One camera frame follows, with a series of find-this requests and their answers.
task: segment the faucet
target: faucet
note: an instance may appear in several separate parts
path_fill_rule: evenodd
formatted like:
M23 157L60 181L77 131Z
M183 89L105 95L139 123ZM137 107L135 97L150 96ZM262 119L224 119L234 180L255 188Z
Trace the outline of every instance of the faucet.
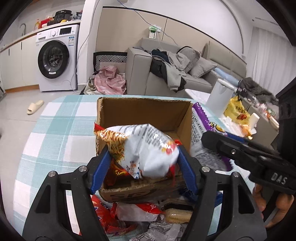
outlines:
M26 34L26 24L25 24L25 23L22 23L22 24L20 25L20 28L21 28L21 26L22 26L22 25L24 25L24 26L25 26L25 28L24 28L24 31L23 31L23 33L22 33L22 36L23 36L23 35L25 35L25 34Z

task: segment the cabinet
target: cabinet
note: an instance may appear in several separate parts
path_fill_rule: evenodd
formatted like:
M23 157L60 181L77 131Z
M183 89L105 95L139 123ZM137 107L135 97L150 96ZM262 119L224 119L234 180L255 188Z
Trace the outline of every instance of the cabinet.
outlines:
M22 79L25 85L37 85L35 78L38 68L38 53L36 53L36 36L22 41Z
M36 36L24 39L0 53L0 69L4 89L36 85Z

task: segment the pillow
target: pillow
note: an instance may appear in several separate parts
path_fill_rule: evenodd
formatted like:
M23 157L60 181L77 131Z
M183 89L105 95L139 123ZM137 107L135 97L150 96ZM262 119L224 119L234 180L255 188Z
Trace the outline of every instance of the pillow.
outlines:
M181 48L177 53L182 53L190 61L184 69L185 73L188 73L200 58L200 53L189 46Z
M217 64L213 64L212 62L206 60L203 57L196 62L193 68L190 70L189 74L192 75L193 78L197 79L201 76L207 74L211 70L217 67Z
M225 80L227 80L229 83L231 83L232 85L234 85L235 87L239 86L239 80L234 78L232 75L225 73L223 70L219 69L219 68L215 68L214 71L220 75L222 78L224 78Z

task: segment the cable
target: cable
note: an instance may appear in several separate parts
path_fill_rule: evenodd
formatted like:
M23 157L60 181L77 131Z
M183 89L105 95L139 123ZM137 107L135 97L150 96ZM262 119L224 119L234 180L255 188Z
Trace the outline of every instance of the cable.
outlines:
M125 8L127 8L127 9L130 9L130 10L133 10L133 11L135 11L147 24L149 24L150 26L152 26L152 27L154 27L154 28L156 28L156 29L159 29L161 32L163 32L166 36L168 36L164 31L162 31L160 28L158 28L158 27L155 27L155 26L153 26L152 24L150 24L150 23L148 23L135 9L132 9L132 8L129 8L129 7L126 7L125 5L123 5L119 0L117 0L117 2L119 2L122 6L124 6ZM171 36L168 36L169 38L171 38L173 41L174 41L174 43L175 43L175 45L177 45L178 47L179 47L179 45L175 42L175 40L171 37Z
M90 33L91 33L91 28L92 28L92 25L93 25L93 17L94 17L94 13L95 13L95 11L96 11L96 8L97 8L99 2L100 2L100 0L98 0L98 2L96 3L96 6L95 6L94 11L93 11L93 14L92 14L92 16L91 16L91 27L90 27L90 29L89 29L89 34L87 35L86 39L84 40L83 44L80 46L80 49L79 49L79 51L78 51L76 68L75 68L74 73L73 73L73 75L72 75L72 77L71 77L71 80L70 80L70 81L69 81L69 80L64 80L64 81L68 81L68 82L70 83L70 86L71 86L72 90L73 90L74 92L76 92L76 93L79 93L79 92L81 92L81 91L76 91L76 90L73 89L73 87L72 87L72 80L73 80L73 77L74 77L75 73L77 72L78 59L79 59L79 53L80 53L80 50L81 50L82 46L85 44L85 42L87 41L87 39L89 38L89 35L90 35Z
M158 42L159 42L159 37L158 37L158 31L157 31L157 30L156 30L156 34L157 34L157 40L158 40Z

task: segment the power outlet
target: power outlet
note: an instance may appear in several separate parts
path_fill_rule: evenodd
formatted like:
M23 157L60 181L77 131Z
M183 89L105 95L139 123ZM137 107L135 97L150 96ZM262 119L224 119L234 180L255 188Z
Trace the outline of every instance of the power outlet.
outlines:
M155 25L155 24L153 24L152 26L154 26L154 27L156 27L156 28L157 28L157 29L156 29L156 30L157 30L157 32L159 32L159 33L161 32L161 27L159 27L159 26L157 26L157 25Z

